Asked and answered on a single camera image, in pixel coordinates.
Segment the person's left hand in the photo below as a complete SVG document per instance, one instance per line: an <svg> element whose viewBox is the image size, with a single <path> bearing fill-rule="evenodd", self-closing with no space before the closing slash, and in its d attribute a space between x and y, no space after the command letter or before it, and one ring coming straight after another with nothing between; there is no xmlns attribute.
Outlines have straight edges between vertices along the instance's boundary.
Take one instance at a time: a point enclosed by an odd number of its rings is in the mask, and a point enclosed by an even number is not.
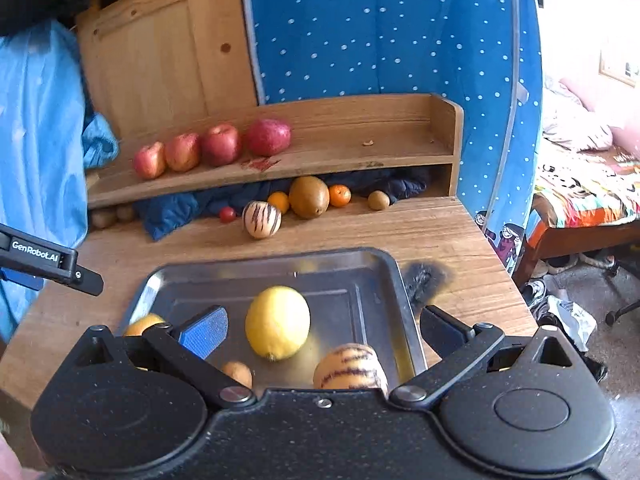
<svg viewBox="0 0 640 480"><path fill-rule="evenodd" d="M6 439L0 434L0 480L22 480L23 468Z"/></svg>

